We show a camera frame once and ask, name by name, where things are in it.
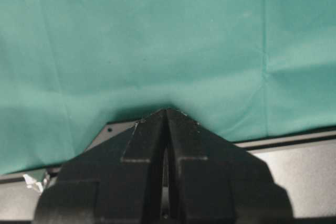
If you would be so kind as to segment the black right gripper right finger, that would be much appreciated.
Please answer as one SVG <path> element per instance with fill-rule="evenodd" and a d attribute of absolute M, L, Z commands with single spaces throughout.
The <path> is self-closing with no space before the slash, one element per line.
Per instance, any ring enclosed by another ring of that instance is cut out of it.
<path fill-rule="evenodd" d="M 170 215 L 180 223 L 281 223 L 292 218 L 287 192 L 268 165 L 168 109 Z"/>

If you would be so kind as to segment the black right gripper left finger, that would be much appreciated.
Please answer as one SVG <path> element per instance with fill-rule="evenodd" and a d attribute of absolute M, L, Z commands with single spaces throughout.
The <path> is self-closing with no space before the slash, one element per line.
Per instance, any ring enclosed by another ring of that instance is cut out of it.
<path fill-rule="evenodd" d="M 160 219 L 166 111 L 64 163 L 34 223 L 154 223 Z"/>

